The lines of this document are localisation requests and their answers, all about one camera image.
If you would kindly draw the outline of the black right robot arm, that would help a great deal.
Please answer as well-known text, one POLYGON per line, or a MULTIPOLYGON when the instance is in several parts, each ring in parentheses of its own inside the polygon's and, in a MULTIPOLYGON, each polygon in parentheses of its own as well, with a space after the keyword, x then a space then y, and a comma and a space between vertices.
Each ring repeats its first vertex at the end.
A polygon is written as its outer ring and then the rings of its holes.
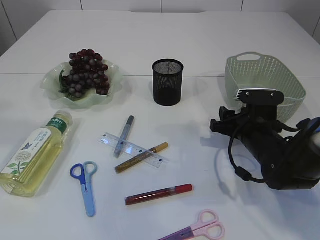
POLYGON ((228 157, 235 174, 245 182, 267 184, 273 190, 309 190, 320 181, 320 119, 306 118, 296 128, 277 119, 285 96, 272 88, 241 88, 236 99, 246 106, 239 113, 222 106, 220 120, 210 130, 229 136, 228 157), (262 178, 254 178, 232 155, 237 139, 254 156, 262 178))

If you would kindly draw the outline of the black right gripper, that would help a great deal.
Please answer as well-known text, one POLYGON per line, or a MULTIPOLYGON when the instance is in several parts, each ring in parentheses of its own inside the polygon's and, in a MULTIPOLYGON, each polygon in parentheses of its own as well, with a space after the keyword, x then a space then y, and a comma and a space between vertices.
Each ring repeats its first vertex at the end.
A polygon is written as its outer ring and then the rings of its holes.
POLYGON ((277 120, 278 105, 284 102, 282 92, 272 88, 241 88, 236 98, 246 104, 239 113, 219 108, 220 121, 211 119, 209 128, 213 133, 219 133, 239 139, 261 164, 280 156, 285 139, 279 135, 283 130, 296 133, 298 128, 292 128, 277 120))

